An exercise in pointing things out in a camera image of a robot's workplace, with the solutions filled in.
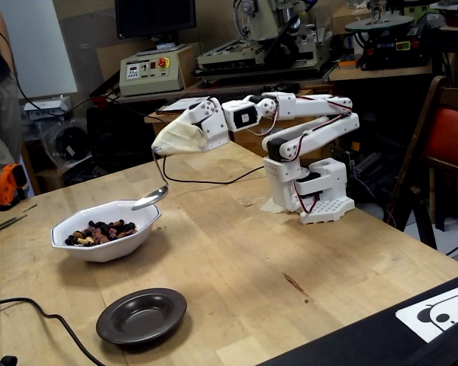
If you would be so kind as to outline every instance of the red chair cushion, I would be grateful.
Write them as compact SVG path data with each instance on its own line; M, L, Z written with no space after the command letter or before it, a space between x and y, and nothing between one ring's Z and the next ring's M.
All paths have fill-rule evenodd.
M424 154L458 166L458 111L437 110Z

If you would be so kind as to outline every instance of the red wire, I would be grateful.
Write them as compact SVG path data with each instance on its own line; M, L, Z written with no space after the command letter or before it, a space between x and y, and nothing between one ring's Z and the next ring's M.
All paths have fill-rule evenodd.
M296 98L298 98L298 99L306 99L308 101L317 101L317 99L310 98L310 97L305 97L305 96L302 96L302 95L296 95ZM329 104L335 105L336 107L347 109L348 111L352 111L353 110L351 107L348 107L347 105L342 105L342 104L336 103L335 101L330 101L328 99L325 99L325 101L327 103L329 103Z
M306 136L307 136L306 133L304 133L304 134L302 134L302 136L300 136L300 140L298 141L298 144L297 144L297 152L295 153L295 157L292 160L286 160L286 162L294 162L295 160L297 160L298 156L300 155L300 149L302 148L302 140Z
M343 118L345 118L345 117L346 117L346 116L345 116L344 114L341 114L341 115L339 115L339 116L333 118L332 120L329 120L329 121L326 122L325 124L321 124L321 125L319 125L319 126L313 128L313 129L312 129L312 132L321 129L322 127L329 126L330 124L333 124L334 122L336 122L336 121L338 121L338 120L341 120L341 119L343 119Z
M297 191L297 187L295 186L295 181L293 182L293 189L295 190L295 194L297 194L298 202L300 202L300 206L302 207L304 212L306 214L309 214L310 212L312 212L312 210L314 210L314 207L318 202L318 198L314 196L314 203L312 204L311 208L307 210L307 208L304 205L304 201L302 200L302 197L300 197L300 194Z

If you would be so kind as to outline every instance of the metal spoon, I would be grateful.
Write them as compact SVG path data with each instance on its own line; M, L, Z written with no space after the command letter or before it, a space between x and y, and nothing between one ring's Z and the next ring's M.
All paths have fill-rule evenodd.
M168 181L165 179L165 176L161 172L160 164L158 164L158 159L154 153L153 149L153 158L154 162L156 163L156 167L158 168L158 172L160 172L161 178L164 180L166 185L162 186L160 189L156 189L154 192L151 192L149 194L146 194L144 197L142 197L138 202L134 204L134 206L131 208L132 211L140 210L141 208L145 208L148 206L151 206L152 204L155 204L157 202L160 202L164 197L168 195Z

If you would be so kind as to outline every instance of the white robotic arm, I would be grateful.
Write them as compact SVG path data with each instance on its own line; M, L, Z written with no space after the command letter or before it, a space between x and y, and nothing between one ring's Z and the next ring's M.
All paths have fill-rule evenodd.
M329 158L302 168L299 157L358 129L359 118L352 113L352 107L349 98L332 95L299 97L273 92L222 105L211 98L165 127L154 141L153 149L160 155L203 153L228 143L228 131L255 127L264 117L277 121L337 116L320 117L266 137L263 148L269 155L263 160L275 204L289 212L301 211L303 223L339 220L354 208L353 200L346 196L346 166Z

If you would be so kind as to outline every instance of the computer monitor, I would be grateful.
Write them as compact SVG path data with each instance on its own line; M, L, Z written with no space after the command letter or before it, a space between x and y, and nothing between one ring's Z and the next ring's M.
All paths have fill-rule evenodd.
M194 28L195 0L115 0L119 38Z

